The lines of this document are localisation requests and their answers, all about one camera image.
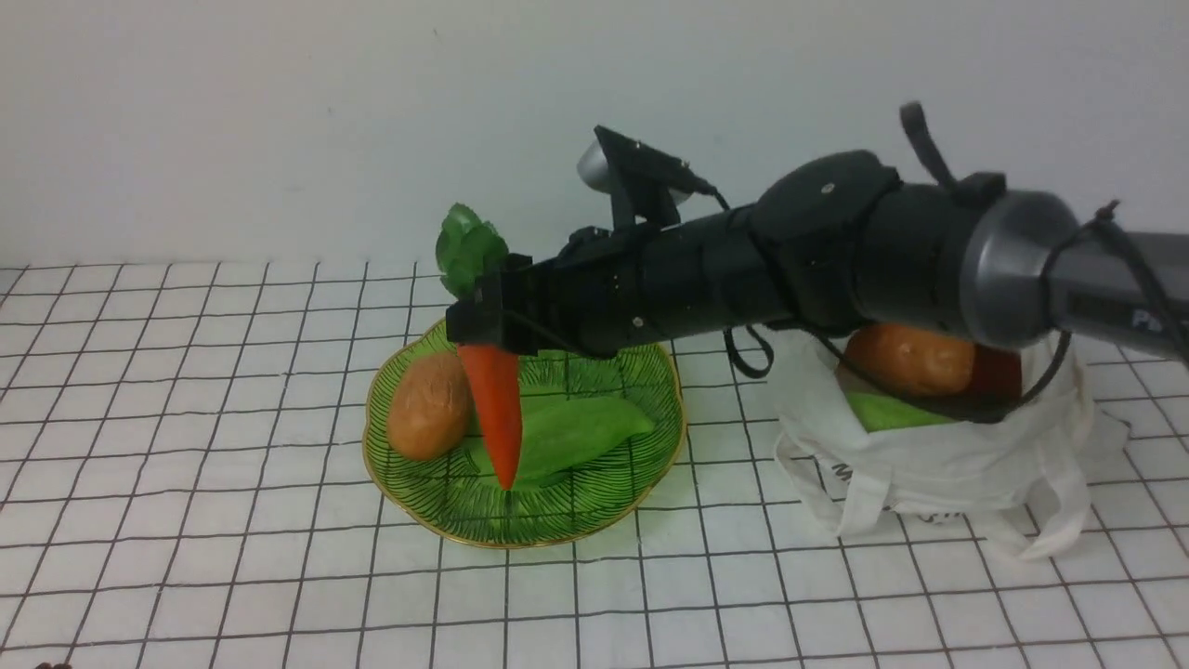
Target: white tabletop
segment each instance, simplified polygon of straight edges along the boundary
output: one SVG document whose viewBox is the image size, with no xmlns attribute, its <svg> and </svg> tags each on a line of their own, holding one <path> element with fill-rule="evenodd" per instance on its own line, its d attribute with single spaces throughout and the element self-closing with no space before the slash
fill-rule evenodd
<svg viewBox="0 0 1189 669">
<path fill-rule="evenodd" d="M 1055 561 L 1004 562 L 964 520 L 817 534 L 717 336 L 673 343 L 688 448 L 637 512 L 501 551 L 440 539 L 364 468 L 375 371 L 451 299 L 426 267 L 14 269 L 4 292 L 0 669 L 1189 663 L 1177 364 L 1080 342 L 1133 441 Z"/>
</svg>

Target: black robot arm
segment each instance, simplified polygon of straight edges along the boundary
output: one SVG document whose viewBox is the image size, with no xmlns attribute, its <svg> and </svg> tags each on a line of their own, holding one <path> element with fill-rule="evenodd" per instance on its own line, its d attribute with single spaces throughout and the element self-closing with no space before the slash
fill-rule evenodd
<svg viewBox="0 0 1189 669">
<path fill-rule="evenodd" d="M 1008 189 L 1002 173 L 955 179 L 920 107 L 901 120 L 937 183 L 906 183 L 851 151 L 736 208 L 682 160 L 600 127 L 579 170 L 610 193 L 614 228 L 580 229 L 537 263 L 510 255 L 447 309 L 448 339 L 610 358 L 744 324 L 836 337 L 889 321 L 1002 349 L 1064 329 L 1160 356 L 1185 351 L 1189 235 L 1120 241 L 1109 209 L 1082 226 L 1056 195 Z M 680 223 L 691 193 L 725 210 Z M 1152 303 L 1153 285 L 1164 303 Z"/>
</svg>

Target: carrot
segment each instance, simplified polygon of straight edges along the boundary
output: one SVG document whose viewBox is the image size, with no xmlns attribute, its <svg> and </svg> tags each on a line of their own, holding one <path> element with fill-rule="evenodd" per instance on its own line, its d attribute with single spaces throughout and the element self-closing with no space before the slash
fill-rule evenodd
<svg viewBox="0 0 1189 669">
<path fill-rule="evenodd" d="M 487 345 L 460 346 L 458 356 L 471 384 L 483 443 L 496 479 L 501 488 L 510 491 L 520 466 L 522 436 L 518 359 Z"/>
</svg>

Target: bag handle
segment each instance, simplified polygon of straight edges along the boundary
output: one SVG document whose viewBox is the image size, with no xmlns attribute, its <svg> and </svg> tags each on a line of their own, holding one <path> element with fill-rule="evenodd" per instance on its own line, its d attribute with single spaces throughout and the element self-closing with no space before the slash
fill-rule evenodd
<svg viewBox="0 0 1189 669">
<path fill-rule="evenodd" d="M 795 460 L 812 454 L 787 433 L 781 431 L 776 438 L 773 455 L 788 475 L 798 497 L 826 532 L 843 537 L 875 528 L 892 487 L 891 473 L 873 476 L 866 471 L 854 469 L 847 488 L 847 500 L 838 505 L 830 499 L 809 466 L 801 460 Z"/>
<path fill-rule="evenodd" d="M 1001 512 L 971 513 L 970 523 L 1000 551 L 1023 561 L 1045 558 L 1070 548 L 1090 513 L 1090 490 L 1065 440 L 1044 440 L 1037 449 L 1040 474 L 1057 494 L 1057 512 L 1028 541 Z"/>
</svg>

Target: green plate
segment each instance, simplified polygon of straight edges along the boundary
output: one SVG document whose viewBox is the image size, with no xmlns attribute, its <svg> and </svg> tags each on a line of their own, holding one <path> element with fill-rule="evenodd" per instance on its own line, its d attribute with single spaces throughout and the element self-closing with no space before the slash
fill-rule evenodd
<svg viewBox="0 0 1189 669">
<path fill-rule="evenodd" d="M 453 351 L 446 324 L 438 322 L 421 340 L 394 355 L 367 393 L 364 461 L 384 496 L 439 535 L 472 545 L 536 547 L 571 542 L 630 513 L 669 471 L 685 437 L 685 411 L 673 359 L 659 346 L 621 352 L 593 361 L 548 352 L 521 359 L 523 397 L 552 403 L 571 398 L 618 396 L 656 424 L 602 457 L 561 473 L 543 488 L 504 493 L 485 480 L 457 448 L 428 462 L 401 457 L 388 446 L 385 424 L 392 393 L 414 360 Z M 522 450 L 533 448 L 526 443 Z"/>
</svg>

